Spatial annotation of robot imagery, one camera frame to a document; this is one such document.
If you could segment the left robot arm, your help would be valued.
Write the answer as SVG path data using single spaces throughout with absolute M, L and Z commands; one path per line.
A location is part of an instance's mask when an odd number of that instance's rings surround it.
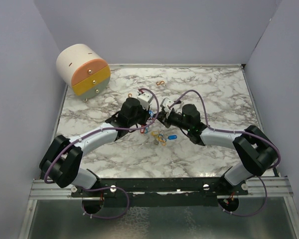
M 148 94 L 127 98 L 121 109 L 96 129 L 72 138 L 57 136 L 40 162 L 42 173 L 60 188 L 74 185 L 83 188 L 88 196 L 96 196 L 100 191 L 99 177 L 80 167 L 82 158 L 98 147 L 133 132 L 132 126 L 144 126 L 150 118 L 152 100 L 153 97 Z

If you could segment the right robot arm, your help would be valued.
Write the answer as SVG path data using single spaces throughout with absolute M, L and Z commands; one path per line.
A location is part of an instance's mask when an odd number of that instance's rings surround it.
M 163 103 L 157 119 L 167 128 L 174 126 L 184 131 L 194 144 L 236 150 L 241 162 L 228 169 L 219 182 L 219 189 L 225 195 L 234 192 L 242 181 L 262 176 L 278 159 L 274 145 L 257 126 L 251 125 L 243 131 L 210 129 L 201 121 L 200 112 L 193 104 L 184 105 L 178 114 L 170 101 Z

